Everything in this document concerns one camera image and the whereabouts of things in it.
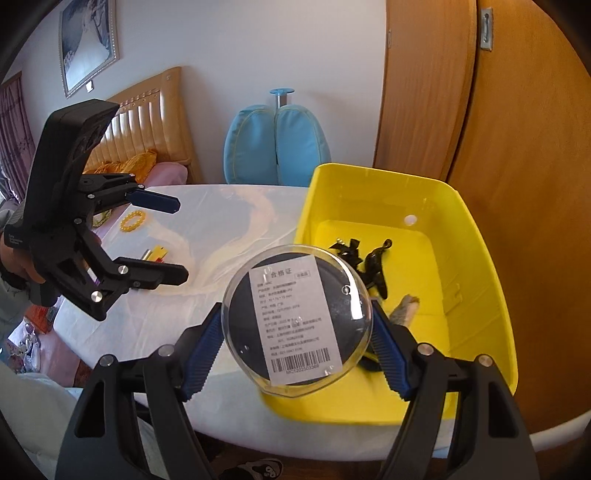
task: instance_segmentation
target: yellow bin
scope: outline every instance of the yellow bin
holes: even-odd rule
[[[374,168],[328,163],[316,168],[295,243],[328,249],[360,240],[364,258],[392,239],[382,257],[390,312],[406,294],[420,299],[410,330],[443,354],[474,360],[488,353],[511,392],[517,358],[509,313],[491,256],[462,198],[448,184]],[[370,294],[378,296],[375,289]],[[299,421],[400,424],[408,406],[381,372],[355,367],[334,384],[300,398],[263,395],[278,414]],[[444,418],[455,416],[448,395]]]

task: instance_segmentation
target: headboard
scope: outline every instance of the headboard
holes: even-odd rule
[[[100,144],[90,154],[87,168],[125,161],[155,148],[157,162],[185,165],[189,171],[187,182],[202,183],[181,97],[180,77],[181,67],[175,67],[109,98],[121,108]]]

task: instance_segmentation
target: black and white shoe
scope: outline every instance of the black and white shoe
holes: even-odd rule
[[[257,462],[247,462],[237,468],[246,470],[254,480],[271,480],[279,478],[283,471],[283,463],[276,458],[263,458]]]

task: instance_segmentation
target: picture frame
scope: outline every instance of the picture frame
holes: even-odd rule
[[[115,0],[72,0],[60,13],[59,52],[69,98],[119,60]]]

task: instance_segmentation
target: wooden wardrobe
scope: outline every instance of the wooden wardrobe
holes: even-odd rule
[[[459,191],[501,279],[526,424],[570,420],[591,409],[591,77],[532,0],[388,0],[388,29],[374,166]]]

